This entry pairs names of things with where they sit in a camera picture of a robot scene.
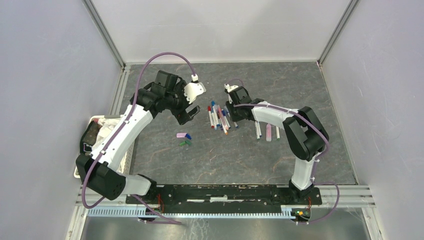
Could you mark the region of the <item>pink highlighter cap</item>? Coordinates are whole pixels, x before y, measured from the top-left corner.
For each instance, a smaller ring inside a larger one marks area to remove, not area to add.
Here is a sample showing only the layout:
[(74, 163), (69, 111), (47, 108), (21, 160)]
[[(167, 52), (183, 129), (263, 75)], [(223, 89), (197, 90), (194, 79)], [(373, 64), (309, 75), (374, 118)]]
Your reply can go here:
[(176, 138), (178, 138), (178, 139), (184, 139), (186, 137), (187, 137), (187, 133), (185, 133), (185, 132), (178, 132), (176, 134)]

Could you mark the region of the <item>dark blue capped marker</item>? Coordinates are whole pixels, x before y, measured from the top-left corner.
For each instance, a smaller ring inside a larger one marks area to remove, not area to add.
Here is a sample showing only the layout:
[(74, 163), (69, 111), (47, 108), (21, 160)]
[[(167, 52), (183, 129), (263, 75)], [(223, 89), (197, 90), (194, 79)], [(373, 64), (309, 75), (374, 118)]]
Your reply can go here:
[(255, 125), (256, 139), (259, 141), (262, 137), (260, 124), (258, 121), (255, 121), (254, 125)]

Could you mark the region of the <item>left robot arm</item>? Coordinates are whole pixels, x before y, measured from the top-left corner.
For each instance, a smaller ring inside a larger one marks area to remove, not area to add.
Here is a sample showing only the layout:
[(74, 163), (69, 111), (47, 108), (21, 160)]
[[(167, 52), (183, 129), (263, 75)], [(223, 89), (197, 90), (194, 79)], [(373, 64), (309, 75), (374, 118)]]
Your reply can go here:
[(169, 110), (180, 125), (191, 121), (200, 107), (190, 111), (187, 108), (205, 92), (206, 88), (196, 76), (186, 82), (178, 75), (158, 71), (153, 82), (134, 94), (105, 140), (89, 155), (83, 153), (77, 157), (76, 168), (83, 186), (108, 200), (136, 194), (145, 204), (153, 203), (157, 198), (157, 190), (151, 186), (153, 180), (118, 173), (120, 162), (141, 131), (162, 111)]

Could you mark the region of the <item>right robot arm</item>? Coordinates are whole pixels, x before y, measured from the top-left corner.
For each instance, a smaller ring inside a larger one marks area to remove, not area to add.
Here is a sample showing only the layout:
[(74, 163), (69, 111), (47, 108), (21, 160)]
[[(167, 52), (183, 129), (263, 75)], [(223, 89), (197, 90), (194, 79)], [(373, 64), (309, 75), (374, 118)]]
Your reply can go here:
[(260, 98), (251, 99), (243, 86), (225, 84), (224, 91), (232, 121), (250, 120), (284, 130), (295, 156), (288, 196), (293, 203), (302, 204), (314, 187), (317, 164), (329, 148), (329, 135), (313, 109), (284, 108)]

